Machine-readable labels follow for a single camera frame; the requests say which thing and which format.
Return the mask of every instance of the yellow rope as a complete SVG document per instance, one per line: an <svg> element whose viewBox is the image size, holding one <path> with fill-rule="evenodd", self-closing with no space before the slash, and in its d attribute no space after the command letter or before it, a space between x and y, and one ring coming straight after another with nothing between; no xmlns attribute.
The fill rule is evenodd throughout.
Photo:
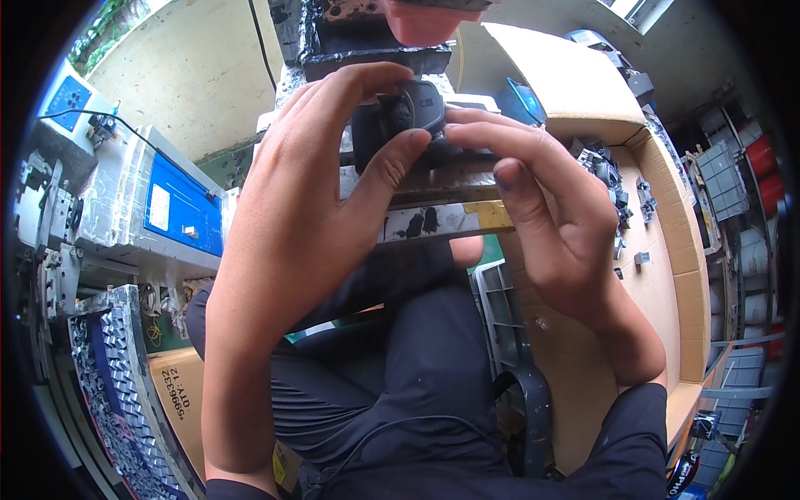
<svg viewBox="0 0 800 500"><path fill-rule="evenodd" d="M461 80L464 79L464 41L461 40L461 31L455 29L455 39L458 40L458 81L455 84L455 93L461 92Z"/></svg>
<svg viewBox="0 0 800 500"><path fill-rule="evenodd" d="M161 338L163 333L161 332L161 328L158 326L158 318L153 318L153 325L147 328L147 336L150 338L150 341L153 343L154 347L161 347Z"/></svg>

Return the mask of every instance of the white label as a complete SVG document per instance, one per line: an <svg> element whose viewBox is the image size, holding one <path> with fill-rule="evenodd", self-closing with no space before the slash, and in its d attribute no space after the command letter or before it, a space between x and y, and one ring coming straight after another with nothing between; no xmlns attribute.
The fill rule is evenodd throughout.
<svg viewBox="0 0 800 500"><path fill-rule="evenodd" d="M170 228L170 193L158 184L153 184L150 197L150 224L164 231Z"/></svg>

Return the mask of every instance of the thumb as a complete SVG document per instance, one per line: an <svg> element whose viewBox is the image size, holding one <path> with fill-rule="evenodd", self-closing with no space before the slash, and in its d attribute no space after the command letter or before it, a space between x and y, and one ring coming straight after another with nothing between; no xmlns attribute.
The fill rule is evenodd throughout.
<svg viewBox="0 0 800 500"><path fill-rule="evenodd" d="M345 210L361 220L373 217L376 226L380 225L394 190L428 144L430 133L427 130L404 130L394 136L364 169L353 193L345 202Z"/></svg>
<svg viewBox="0 0 800 500"><path fill-rule="evenodd" d="M516 158L504 158L494 166L494 180L522 244L526 268L557 265L563 241L530 168Z"/></svg>

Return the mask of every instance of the car key fob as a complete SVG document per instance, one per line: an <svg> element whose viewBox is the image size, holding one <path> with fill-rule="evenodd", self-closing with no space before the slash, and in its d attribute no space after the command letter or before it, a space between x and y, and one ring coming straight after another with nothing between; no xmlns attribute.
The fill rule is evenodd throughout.
<svg viewBox="0 0 800 500"><path fill-rule="evenodd" d="M398 82L401 101L392 110L392 121L406 129L425 129L436 135L445 126L445 103L431 82Z"/></svg>

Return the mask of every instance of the concrete wall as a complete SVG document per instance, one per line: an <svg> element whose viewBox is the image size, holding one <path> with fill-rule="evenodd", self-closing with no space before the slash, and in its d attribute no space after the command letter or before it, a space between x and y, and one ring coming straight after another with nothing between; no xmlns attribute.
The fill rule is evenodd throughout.
<svg viewBox="0 0 800 500"><path fill-rule="evenodd" d="M636 69L648 73L664 121L708 101L728 78L756 112L762 108L745 56L722 18L703 0L675 0L644 36L597 0L503 0L484 14L483 21L557 36L581 28L597 31ZM506 76L518 75L479 23L462 23L460 30L465 46L462 92L494 94L505 85ZM447 73L455 84L458 53Z"/></svg>
<svg viewBox="0 0 800 500"><path fill-rule="evenodd" d="M254 134L274 92L245 0L176 0L125 38L89 81L134 123L153 123L193 160ZM257 0L273 74L282 57L266 0ZM579 28L604 34L655 85L666 122L706 102L728 78L758 111L746 62L722 20L702 0L675 0L646 36L597 0L503 0L484 20L562 35ZM461 25L462 92L496 94L516 69L479 23ZM447 71L458 80L458 50Z"/></svg>
<svg viewBox="0 0 800 500"><path fill-rule="evenodd" d="M256 0L276 78L282 58ZM174 0L124 38L88 77L131 125L155 127L191 160L255 135L274 91L245 0Z"/></svg>

